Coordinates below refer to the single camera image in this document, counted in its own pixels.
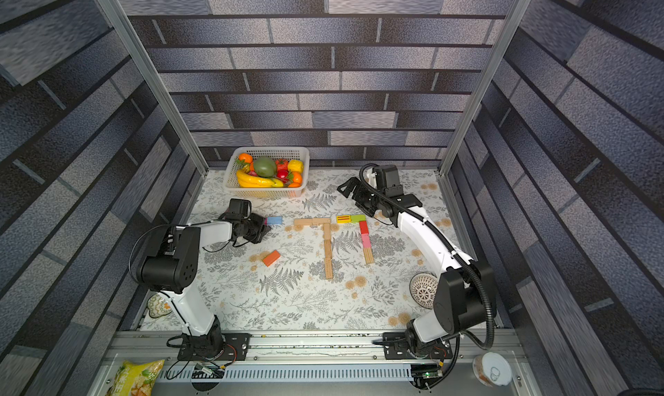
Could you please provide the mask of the orange block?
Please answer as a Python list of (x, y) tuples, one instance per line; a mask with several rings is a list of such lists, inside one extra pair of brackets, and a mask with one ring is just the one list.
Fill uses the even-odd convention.
[(273, 251), (267, 254), (263, 259), (262, 262), (266, 267), (272, 266), (279, 258), (281, 257), (281, 253), (279, 251)]

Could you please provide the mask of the pink block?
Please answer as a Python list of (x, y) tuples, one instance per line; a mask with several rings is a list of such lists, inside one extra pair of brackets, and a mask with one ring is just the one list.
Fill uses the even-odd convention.
[(372, 249), (372, 244), (371, 244), (370, 236), (368, 234), (363, 234), (361, 236), (361, 239), (362, 239), (363, 248), (371, 250)]

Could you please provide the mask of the natural wood block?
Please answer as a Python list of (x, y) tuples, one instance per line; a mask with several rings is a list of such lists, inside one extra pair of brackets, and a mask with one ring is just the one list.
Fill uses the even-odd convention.
[(334, 278), (334, 270), (333, 270), (333, 265), (332, 265), (332, 259), (325, 259), (324, 260), (324, 271), (325, 271), (325, 278), (326, 279), (333, 279)]
[(294, 225), (295, 226), (302, 226), (302, 227), (307, 227), (307, 226), (312, 226), (314, 224), (313, 219), (295, 219)]
[(330, 224), (330, 218), (314, 218), (312, 225), (319, 226), (323, 224)]

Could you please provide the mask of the wood block marked 71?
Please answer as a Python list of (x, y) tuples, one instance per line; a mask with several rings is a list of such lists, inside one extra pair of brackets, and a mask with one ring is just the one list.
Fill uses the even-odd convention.
[(325, 260), (332, 260), (332, 245), (331, 240), (325, 240), (323, 243), (324, 246), (324, 257)]

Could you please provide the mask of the yellow block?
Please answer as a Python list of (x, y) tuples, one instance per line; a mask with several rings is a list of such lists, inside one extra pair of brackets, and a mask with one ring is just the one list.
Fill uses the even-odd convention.
[(346, 224), (352, 222), (350, 215), (338, 215), (335, 219), (337, 224)]

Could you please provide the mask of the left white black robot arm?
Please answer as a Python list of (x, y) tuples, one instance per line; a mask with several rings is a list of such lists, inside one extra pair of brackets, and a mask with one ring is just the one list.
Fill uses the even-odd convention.
[(218, 316), (205, 304), (195, 285), (200, 251), (221, 243), (259, 244), (270, 231), (265, 217), (252, 212), (249, 200), (233, 198), (217, 219), (190, 225), (158, 225), (132, 247), (128, 271), (139, 285), (164, 297), (181, 323), (180, 360), (213, 360), (227, 340)]

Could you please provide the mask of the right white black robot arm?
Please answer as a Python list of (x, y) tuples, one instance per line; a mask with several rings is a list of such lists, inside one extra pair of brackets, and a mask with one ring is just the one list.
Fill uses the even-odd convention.
[(357, 177), (337, 187), (367, 216), (380, 211), (422, 252), (436, 276), (432, 309), (406, 325), (404, 342), (415, 357), (427, 356), (437, 342), (464, 335), (483, 350), (496, 336), (496, 277), (441, 232), (416, 195), (404, 192), (394, 165), (362, 166)]

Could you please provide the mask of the white plastic basket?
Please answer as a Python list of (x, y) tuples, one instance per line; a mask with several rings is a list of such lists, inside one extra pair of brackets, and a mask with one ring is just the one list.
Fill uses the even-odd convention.
[(228, 163), (224, 188), (240, 197), (299, 197), (309, 165), (310, 152), (304, 147), (241, 147)]

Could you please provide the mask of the orange toy fruit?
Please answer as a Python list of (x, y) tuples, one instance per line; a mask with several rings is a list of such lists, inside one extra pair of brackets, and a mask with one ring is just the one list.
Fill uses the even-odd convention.
[(241, 164), (252, 164), (253, 163), (253, 157), (247, 153), (241, 153), (238, 156), (238, 162)]

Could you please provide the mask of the yellow toy pepper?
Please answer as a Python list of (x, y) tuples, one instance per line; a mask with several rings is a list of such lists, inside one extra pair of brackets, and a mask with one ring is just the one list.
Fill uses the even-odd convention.
[(290, 160), (290, 162), (288, 162), (288, 171), (291, 173), (303, 173), (304, 163), (300, 160)]

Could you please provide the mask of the white perforated bowl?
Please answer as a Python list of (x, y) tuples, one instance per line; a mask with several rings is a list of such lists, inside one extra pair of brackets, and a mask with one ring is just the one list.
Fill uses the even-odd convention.
[(431, 310), (436, 296), (439, 279), (431, 273), (414, 275), (409, 284), (413, 301), (422, 308)]

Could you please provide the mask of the patterned ceramic bowl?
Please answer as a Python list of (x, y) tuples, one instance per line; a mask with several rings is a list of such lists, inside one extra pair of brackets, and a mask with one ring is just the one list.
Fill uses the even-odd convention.
[(147, 311), (150, 318), (157, 319), (163, 316), (168, 316), (172, 313), (173, 309), (169, 304), (167, 297), (162, 294), (156, 293), (147, 302)]

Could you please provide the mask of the green snack bag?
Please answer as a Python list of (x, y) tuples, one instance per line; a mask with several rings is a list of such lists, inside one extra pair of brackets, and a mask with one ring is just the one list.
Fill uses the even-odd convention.
[(164, 360), (145, 364), (124, 361), (119, 367), (106, 396), (151, 396)]

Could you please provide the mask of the white lidded cup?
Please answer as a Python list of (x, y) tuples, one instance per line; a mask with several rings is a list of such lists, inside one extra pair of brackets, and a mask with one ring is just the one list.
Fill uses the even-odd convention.
[(512, 368), (507, 359), (494, 352), (476, 356), (472, 368), (477, 380), (486, 387), (506, 387), (513, 380)]

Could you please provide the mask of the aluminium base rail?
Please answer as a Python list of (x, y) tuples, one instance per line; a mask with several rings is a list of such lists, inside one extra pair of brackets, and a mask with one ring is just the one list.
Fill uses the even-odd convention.
[(123, 361), (144, 364), (163, 359), (155, 395), (417, 395), (411, 384), (417, 359), (389, 360), (375, 345), (378, 330), (252, 331), (236, 344), (240, 357), (224, 377), (196, 374), (195, 363), (178, 362), (166, 345), (170, 331), (117, 333), (90, 395), (103, 395)]

